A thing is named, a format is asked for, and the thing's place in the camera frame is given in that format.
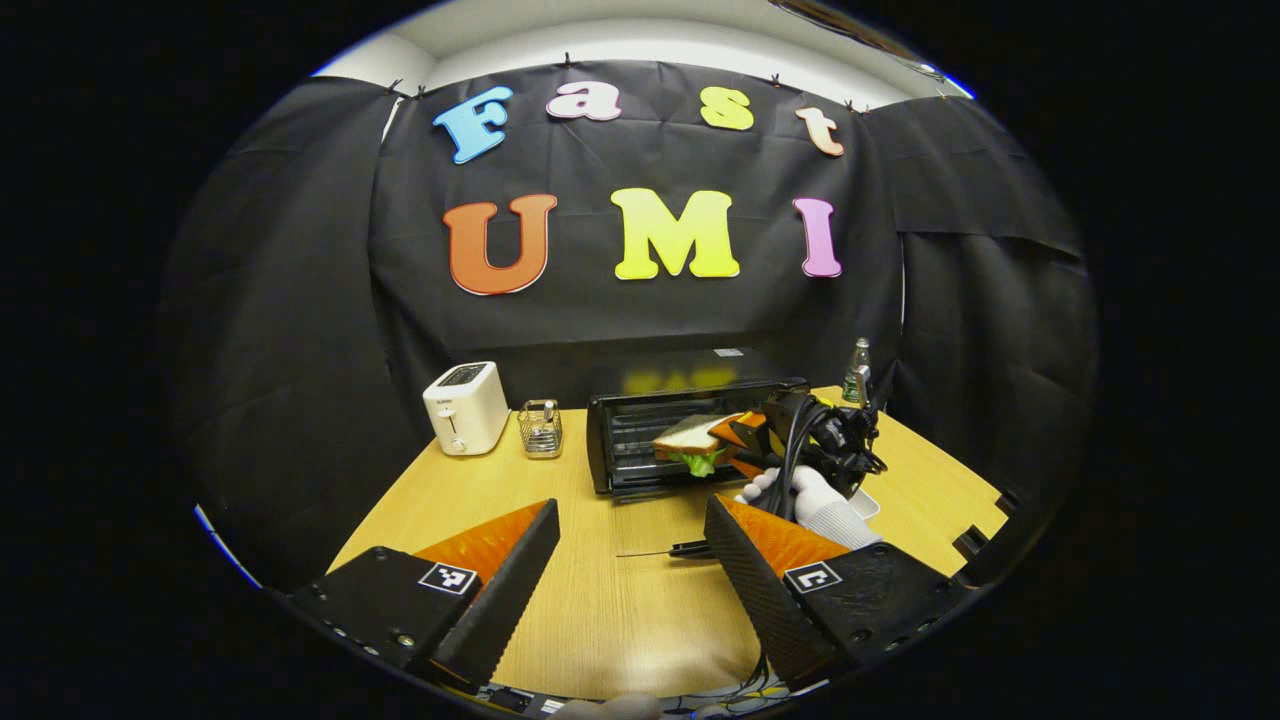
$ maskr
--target metal wire basket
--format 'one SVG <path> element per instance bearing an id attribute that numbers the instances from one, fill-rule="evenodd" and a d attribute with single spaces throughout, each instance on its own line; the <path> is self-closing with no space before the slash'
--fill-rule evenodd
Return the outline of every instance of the metal wire basket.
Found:
<path id="1" fill-rule="evenodd" d="M 559 407 L 554 400 L 530 400 L 520 409 L 520 438 L 529 457 L 558 457 L 564 446 Z"/>

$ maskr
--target blue letter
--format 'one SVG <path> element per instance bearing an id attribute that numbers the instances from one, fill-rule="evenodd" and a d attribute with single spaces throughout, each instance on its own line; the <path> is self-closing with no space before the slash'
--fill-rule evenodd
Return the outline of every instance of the blue letter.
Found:
<path id="1" fill-rule="evenodd" d="M 431 124 L 444 126 L 458 146 L 458 151 L 453 154 L 454 163 L 461 165 L 485 150 L 492 150 L 507 137 L 500 129 L 490 131 L 484 126 L 507 122 L 507 110 L 494 100 L 507 100 L 515 92 L 509 87 L 499 85 L 435 117 Z"/>

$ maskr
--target white toaster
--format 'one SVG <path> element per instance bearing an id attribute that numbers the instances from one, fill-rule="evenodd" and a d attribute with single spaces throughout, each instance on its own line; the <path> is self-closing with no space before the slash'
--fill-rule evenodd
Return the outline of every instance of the white toaster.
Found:
<path id="1" fill-rule="evenodd" d="M 445 455 L 489 452 L 511 414 L 493 363 L 452 368 L 422 391 L 422 404 Z"/>

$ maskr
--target colorful foam letter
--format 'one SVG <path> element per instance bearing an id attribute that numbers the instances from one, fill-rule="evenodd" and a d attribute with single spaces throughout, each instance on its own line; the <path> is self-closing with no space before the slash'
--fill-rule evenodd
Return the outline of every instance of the colorful foam letter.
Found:
<path id="1" fill-rule="evenodd" d="M 474 295 L 518 292 L 538 282 L 547 269 L 547 214 L 554 206 L 554 195 L 511 201 L 511 211 L 520 215 L 520 260 L 509 268 L 489 264 L 489 219 L 498 213 L 497 205 L 471 202 L 445 213 L 453 282 Z"/>
<path id="2" fill-rule="evenodd" d="M 831 202 L 815 197 L 796 197 L 791 201 L 804 219 L 804 243 L 808 256 L 800 266 L 810 278 L 840 275 L 840 261 L 831 243 Z"/>
<path id="3" fill-rule="evenodd" d="M 678 220 L 646 187 L 616 191 L 609 200 L 622 208 L 622 261 L 614 268 L 618 278 L 645 281 L 658 275 L 658 264 L 649 258 L 650 242 L 672 275 L 685 269 L 690 249 L 694 261 L 689 272 L 694 275 L 737 275 L 739 265 L 728 245 L 728 206 L 733 204 L 728 195 L 699 190 L 689 196 Z"/>
<path id="4" fill-rule="evenodd" d="M 497 100 L 508 100 L 515 92 L 509 87 L 498 86 L 476 95 L 475 97 L 451 108 L 431 120 L 433 126 L 444 126 L 453 137 L 453 143 L 458 151 L 453 154 L 453 161 L 461 165 L 485 150 L 497 147 L 507 133 L 500 129 L 489 129 L 485 123 L 500 126 L 507 122 L 507 109 Z"/>
<path id="5" fill-rule="evenodd" d="M 740 90 L 730 87 L 704 87 L 699 97 L 703 101 L 703 119 L 718 128 L 746 129 L 755 117 L 746 109 L 751 101 Z"/>
<path id="6" fill-rule="evenodd" d="M 796 110 L 796 117 L 804 119 L 809 127 L 809 140 L 827 155 L 838 158 L 845 154 L 845 146 L 831 140 L 831 131 L 836 129 L 836 120 L 827 119 L 822 110 L 817 108 L 801 108 Z"/>
<path id="7" fill-rule="evenodd" d="M 570 82 L 556 90 L 558 97 L 547 104 L 547 114 L 557 118 L 588 117 L 593 120 L 612 120 L 622 114 L 618 108 L 618 88 L 607 82 Z"/>

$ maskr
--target table surface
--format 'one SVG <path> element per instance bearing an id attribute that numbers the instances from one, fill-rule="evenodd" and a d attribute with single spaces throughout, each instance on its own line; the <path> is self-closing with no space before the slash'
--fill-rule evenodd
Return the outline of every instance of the table surface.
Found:
<path id="1" fill-rule="evenodd" d="M 844 404 L 835 387 L 814 395 Z M 741 483 L 625 502 L 598 496 L 586 460 L 586 410 L 564 410 L 562 423 L 563 452 L 552 460 L 525 457 L 515 413 L 486 455 L 452 457 L 433 441 L 352 533 L 330 570 L 375 544 L 417 552 L 554 497 L 561 541 L 494 683 L 608 698 L 699 693 L 745 680 L 760 646 L 717 561 L 618 557 L 701 539 L 707 498 L 733 496 Z M 881 505 L 872 529 L 954 575 L 965 561 L 952 541 L 969 525 L 989 538 L 1004 524 L 995 505 L 1000 492 L 883 413 L 878 428 L 874 448 L 888 470 L 863 482 Z"/>

